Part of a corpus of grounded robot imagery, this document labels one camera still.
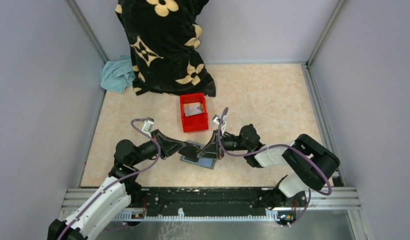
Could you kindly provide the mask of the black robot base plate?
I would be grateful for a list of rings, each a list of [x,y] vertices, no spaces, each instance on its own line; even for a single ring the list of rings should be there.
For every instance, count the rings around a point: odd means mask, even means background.
[[[284,196],[274,187],[149,187],[131,195],[130,208],[147,217],[261,217],[274,208],[304,207],[304,192]]]

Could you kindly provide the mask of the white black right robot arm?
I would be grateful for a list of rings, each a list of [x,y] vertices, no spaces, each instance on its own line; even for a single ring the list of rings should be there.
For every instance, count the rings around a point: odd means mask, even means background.
[[[330,150],[307,134],[299,135],[291,144],[264,145],[252,124],[241,128],[239,135],[214,131],[210,141],[196,152],[198,158],[221,159],[224,155],[244,158],[253,168],[288,165],[293,173],[277,184],[275,202],[287,206],[299,192],[311,189],[321,192],[324,186],[332,192],[329,178],[340,166]]]

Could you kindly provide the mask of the grey card holder wallet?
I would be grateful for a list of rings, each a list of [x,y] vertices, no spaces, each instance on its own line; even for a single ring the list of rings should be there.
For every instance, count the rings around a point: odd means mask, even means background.
[[[194,145],[194,146],[196,146],[197,148],[200,148],[200,149],[202,149],[202,148],[205,147],[205,145],[200,144],[200,143],[197,143],[197,142],[194,142],[194,141],[188,140],[187,142],[190,143],[190,144],[192,144],[192,145]],[[213,169],[214,169],[215,162],[216,162],[216,160],[213,159],[213,158],[200,158],[198,161],[195,162],[195,161],[192,161],[191,159],[189,159],[189,158],[186,157],[186,156],[182,156],[182,157],[180,158],[180,160],[181,160],[182,162],[185,162],[185,163],[188,163],[188,164],[192,164],[192,165],[195,165],[195,166],[198,166],[198,167],[210,169],[210,170],[213,170]]]

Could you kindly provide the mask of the red plastic bin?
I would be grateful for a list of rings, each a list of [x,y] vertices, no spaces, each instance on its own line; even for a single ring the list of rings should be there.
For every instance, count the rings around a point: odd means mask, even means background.
[[[184,133],[209,129],[204,93],[185,94],[179,97],[181,124]]]

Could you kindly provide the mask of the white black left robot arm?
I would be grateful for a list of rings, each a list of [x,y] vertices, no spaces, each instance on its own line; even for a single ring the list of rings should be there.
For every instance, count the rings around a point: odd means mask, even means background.
[[[198,145],[175,140],[154,130],[146,134],[150,140],[139,146],[121,140],[115,148],[115,164],[95,193],[64,220],[55,219],[48,228],[49,240],[94,240],[124,208],[141,204],[141,185],[136,182],[141,173],[134,166],[144,160],[166,159],[175,153],[198,161]]]

